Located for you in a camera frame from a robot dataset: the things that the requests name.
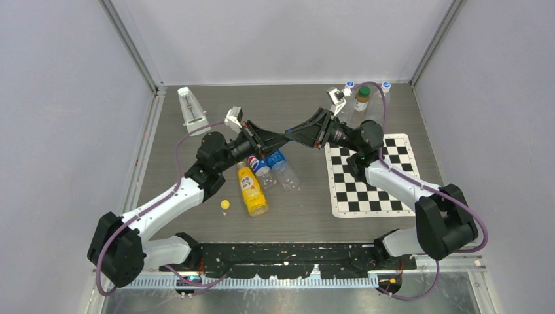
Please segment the clear bottle pepsi label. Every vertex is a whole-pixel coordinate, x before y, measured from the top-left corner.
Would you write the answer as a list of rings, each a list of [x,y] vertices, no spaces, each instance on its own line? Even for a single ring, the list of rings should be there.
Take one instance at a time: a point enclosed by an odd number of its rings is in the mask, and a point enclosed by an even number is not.
[[[264,160],[258,159],[254,154],[251,154],[247,158],[247,163],[263,189],[268,190],[277,183],[275,175]]]

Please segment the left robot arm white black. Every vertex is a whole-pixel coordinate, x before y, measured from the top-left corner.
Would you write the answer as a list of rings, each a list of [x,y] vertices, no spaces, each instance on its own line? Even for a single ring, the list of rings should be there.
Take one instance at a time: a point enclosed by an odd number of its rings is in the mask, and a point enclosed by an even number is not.
[[[224,184],[223,173],[254,154],[273,154],[288,142],[282,133],[257,127],[251,121],[240,124],[237,138],[227,141],[213,131],[202,137],[196,161],[187,171],[178,172],[177,182],[166,192],[141,207],[120,216],[108,212],[98,222],[87,253],[96,265],[96,283],[106,277],[117,288],[131,283],[143,270],[178,264],[195,270],[201,254],[193,249],[188,235],[153,240],[162,227],[185,211],[212,197]]]

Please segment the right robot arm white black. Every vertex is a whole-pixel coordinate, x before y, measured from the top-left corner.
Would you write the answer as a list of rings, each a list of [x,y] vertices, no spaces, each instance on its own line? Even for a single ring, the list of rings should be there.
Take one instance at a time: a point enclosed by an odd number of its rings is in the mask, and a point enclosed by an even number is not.
[[[309,120],[288,129],[285,136],[311,148],[330,143],[354,151],[347,159],[351,174],[413,210],[415,227],[394,230],[375,240],[373,257],[381,268],[391,268],[400,256],[409,254],[442,260],[464,252],[466,245],[485,235],[479,232],[457,186],[427,183],[384,159],[383,129],[373,120],[351,128],[330,110],[320,108]]]

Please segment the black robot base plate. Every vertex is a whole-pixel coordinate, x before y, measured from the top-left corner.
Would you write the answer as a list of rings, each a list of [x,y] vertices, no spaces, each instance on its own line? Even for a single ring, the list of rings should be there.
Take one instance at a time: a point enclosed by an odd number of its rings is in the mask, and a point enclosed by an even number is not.
[[[204,243],[171,268],[216,279],[306,279],[315,270],[322,279],[361,279],[373,270],[414,270],[416,262],[408,255],[386,257],[362,243]]]

